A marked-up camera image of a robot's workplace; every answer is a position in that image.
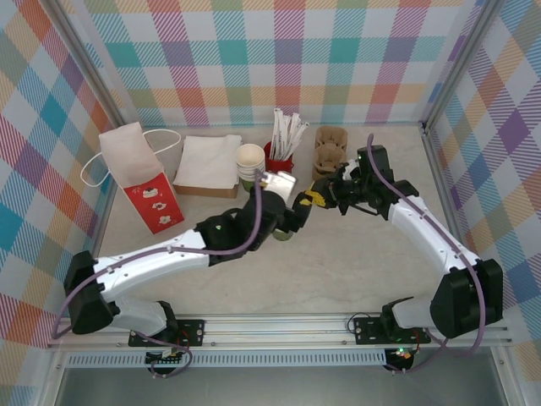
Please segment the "red white paper bag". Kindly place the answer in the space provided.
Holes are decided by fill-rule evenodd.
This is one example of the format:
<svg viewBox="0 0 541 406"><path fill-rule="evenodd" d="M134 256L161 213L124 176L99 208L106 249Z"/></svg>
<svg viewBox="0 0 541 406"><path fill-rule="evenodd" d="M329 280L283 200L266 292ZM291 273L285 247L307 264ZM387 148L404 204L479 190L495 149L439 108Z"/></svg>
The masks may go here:
<svg viewBox="0 0 541 406"><path fill-rule="evenodd" d="M107 166L104 180L112 178L153 233L159 233L184 220L173 187L158 155L182 141L154 151L139 123L126 124L99 135L101 158Z"/></svg>

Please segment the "red metal cup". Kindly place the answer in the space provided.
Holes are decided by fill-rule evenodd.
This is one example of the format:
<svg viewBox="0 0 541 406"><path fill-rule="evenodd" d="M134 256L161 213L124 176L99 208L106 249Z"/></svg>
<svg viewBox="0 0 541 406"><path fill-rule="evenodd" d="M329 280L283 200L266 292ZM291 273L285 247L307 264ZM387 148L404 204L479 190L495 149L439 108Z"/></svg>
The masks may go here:
<svg viewBox="0 0 541 406"><path fill-rule="evenodd" d="M264 147L265 152L265 170L267 172L271 173L278 173L278 172L286 172L292 174L292 169L294 167L293 164L293 156L290 156L286 161L278 161L271 159L270 152L271 152L271 142L267 142Z"/></svg>

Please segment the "brown pulp cup carrier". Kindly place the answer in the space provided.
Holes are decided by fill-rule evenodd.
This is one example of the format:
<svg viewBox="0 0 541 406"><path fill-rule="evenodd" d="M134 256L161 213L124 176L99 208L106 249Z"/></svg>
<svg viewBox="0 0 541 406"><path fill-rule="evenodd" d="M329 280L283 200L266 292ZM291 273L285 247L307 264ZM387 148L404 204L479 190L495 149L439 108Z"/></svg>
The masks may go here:
<svg viewBox="0 0 541 406"><path fill-rule="evenodd" d="M347 160L348 132L341 127L325 125L316 130L312 179L334 173Z"/></svg>

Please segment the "stack of white paper cups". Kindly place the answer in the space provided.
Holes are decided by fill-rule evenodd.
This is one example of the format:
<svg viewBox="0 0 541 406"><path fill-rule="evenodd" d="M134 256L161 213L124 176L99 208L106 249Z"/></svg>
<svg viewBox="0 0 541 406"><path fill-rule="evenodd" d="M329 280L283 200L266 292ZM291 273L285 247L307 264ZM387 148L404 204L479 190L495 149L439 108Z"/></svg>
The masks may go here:
<svg viewBox="0 0 541 406"><path fill-rule="evenodd" d="M243 144L236 151L236 163L240 167L256 167L265 164L265 152L256 144Z"/></svg>

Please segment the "small circuit board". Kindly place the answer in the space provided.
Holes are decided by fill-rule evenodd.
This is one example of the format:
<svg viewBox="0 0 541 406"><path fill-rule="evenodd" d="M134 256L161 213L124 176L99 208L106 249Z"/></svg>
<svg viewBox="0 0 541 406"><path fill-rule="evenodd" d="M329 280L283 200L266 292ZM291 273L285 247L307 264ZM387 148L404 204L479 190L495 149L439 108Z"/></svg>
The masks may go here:
<svg viewBox="0 0 541 406"><path fill-rule="evenodd" d="M145 364L160 367L184 367L190 364L190 357L176 348L158 348L145 353Z"/></svg>
<svg viewBox="0 0 541 406"><path fill-rule="evenodd" d="M385 351L386 362L388 365L413 362L417 352L416 348L398 347L387 349Z"/></svg>

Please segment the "grey metal panel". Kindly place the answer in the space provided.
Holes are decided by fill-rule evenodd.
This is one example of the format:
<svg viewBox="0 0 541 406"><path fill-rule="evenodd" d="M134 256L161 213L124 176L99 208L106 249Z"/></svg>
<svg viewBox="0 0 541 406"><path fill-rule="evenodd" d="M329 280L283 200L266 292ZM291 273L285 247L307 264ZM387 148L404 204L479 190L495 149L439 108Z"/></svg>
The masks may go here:
<svg viewBox="0 0 541 406"><path fill-rule="evenodd" d="M432 366L194 368L171 380L145 369L70 369L55 406L508 406L492 371Z"/></svg>

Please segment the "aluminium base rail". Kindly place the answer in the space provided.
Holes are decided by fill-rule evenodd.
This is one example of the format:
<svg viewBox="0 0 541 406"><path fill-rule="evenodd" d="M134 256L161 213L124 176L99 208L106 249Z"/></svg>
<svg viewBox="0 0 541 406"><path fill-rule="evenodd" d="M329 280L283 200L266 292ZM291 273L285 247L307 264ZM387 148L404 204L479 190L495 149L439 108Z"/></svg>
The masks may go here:
<svg viewBox="0 0 541 406"><path fill-rule="evenodd" d="M353 348L352 328L346 327L346 313L261 314L261 315L180 315L180 319L205 321L202 349L323 349ZM128 349L130 333L107 327L88 335L71 332L50 340L49 349Z"/></svg>

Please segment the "aluminium frame post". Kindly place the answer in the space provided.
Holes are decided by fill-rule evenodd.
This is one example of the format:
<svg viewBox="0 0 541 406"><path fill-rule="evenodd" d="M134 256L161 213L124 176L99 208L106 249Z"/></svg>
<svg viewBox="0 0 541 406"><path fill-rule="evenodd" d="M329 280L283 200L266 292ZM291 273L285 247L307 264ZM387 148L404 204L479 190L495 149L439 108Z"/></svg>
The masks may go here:
<svg viewBox="0 0 541 406"><path fill-rule="evenodd" d="M495 17L505 3L505 0L479 1L481 2L479 5L474 2L472 11L454 43L445 68L433 88L419 121L419 127L424 136L429 136L430 131L444 112L452 93L476 56Z"/></svg>
<svg viewBox="0 0 541 406"><path fill-rule="evenodd" d="M88 80L90 88L96 94L96 98L104 107L104 111L111 119L112 124L119 127L129 123L132 120L130 113L134 112L133 103L127 100L127 91L84 0L70 0L74 14L79 19L80 30L77 30L77 27L73 25L73 21L69 18L69 14L62 5L61 0L40 0L40 2L53 25L59 31L83 76ZM121 113L121 108L112 96L103 75L90 57L85 45L86 41L79 35L81 32L86 34L88 42L95 48L96 55L105 69L106 77L109 78L112 87L118 91L120 100L127 102L126 114Z"/></svg>

